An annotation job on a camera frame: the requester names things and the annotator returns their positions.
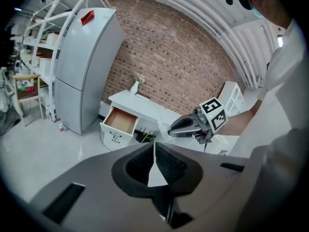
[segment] open drawer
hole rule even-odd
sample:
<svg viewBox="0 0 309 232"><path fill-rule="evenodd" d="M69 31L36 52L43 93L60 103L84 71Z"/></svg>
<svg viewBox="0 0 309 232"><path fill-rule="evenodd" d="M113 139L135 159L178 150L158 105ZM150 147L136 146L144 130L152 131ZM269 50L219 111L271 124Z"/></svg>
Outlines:
<svg viewBox="0 0 309 232"><path fill-rule="evenodd" d="M133 137L139 117L113 107L105 120L100 123L104 132L104 144L110 150L127 146Z"/></svg>

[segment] wall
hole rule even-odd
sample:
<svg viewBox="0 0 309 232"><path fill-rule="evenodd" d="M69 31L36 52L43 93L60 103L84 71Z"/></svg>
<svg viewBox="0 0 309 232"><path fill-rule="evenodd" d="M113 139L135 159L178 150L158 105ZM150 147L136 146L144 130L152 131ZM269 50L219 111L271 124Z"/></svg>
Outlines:
<svg viewBox="0 0 309 232"><path fill-rule="evenodd" d="M109 0L117 9L125 41L113 63L102 100L133 85L180 114L220 94L226 80L244 84L221 46L185 15L152 0Z"/></svg>

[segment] refrigerator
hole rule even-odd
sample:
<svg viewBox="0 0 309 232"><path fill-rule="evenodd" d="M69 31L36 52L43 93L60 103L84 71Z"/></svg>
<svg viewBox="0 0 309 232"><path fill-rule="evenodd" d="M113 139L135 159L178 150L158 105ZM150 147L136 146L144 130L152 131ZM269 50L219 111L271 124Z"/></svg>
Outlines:
<svg viewBox="0 0 309 232"><path fill-rule="evenodd" d="M94 10L82 26L81 18ZM56 115L82 134L98 117L112 63L124 40L114 9L81 9L63 38L55 79Z"/></svg>

